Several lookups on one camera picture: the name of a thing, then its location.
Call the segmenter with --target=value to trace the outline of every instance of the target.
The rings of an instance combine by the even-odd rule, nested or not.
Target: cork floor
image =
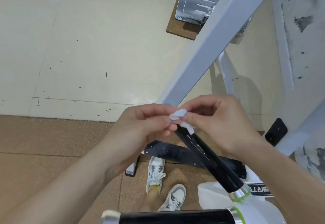
[[[106,122],[0,116],[0,219],[85,155],[111,127],[112,123]],[[175,135],[167,141],[180,145]],[[114,178],[80,223],[99,223],[107,209],[138,211],[146,196],[149,158],[140,158],[134,178],[124,174]],[[181,183],[187,189],[182,209],[200,209],[197,185],[213,181],[212,175],[205,169],[171,162],[166,162],[164,172],[167,176],[157,205]]]

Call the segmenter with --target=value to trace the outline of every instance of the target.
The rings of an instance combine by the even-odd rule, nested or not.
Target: grey and white sneaker
[[[158,157],[152,156],[149,161],[148,166],[148,180],[147,180],[147,187],[146,191],[148,193],[149,186],[152,185],[160,185],[160,189],[162,187],[162,178],[166,176],[163,173],[165,167],[165,159],[161,159]]]
[[[181,210],[186,196],[185,186],[182,184],[175,185],[168,193],[164,204],[158,211],[175,211]]]

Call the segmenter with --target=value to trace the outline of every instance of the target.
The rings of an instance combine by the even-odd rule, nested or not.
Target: black pole
[[[228,209],[122,213],[119,224],[235,224]]]
[[[244,182],[199,136],[195,133],[190,135],[186,128],[177,126],[176,135],[227,192],[235,192],[244,185]]]

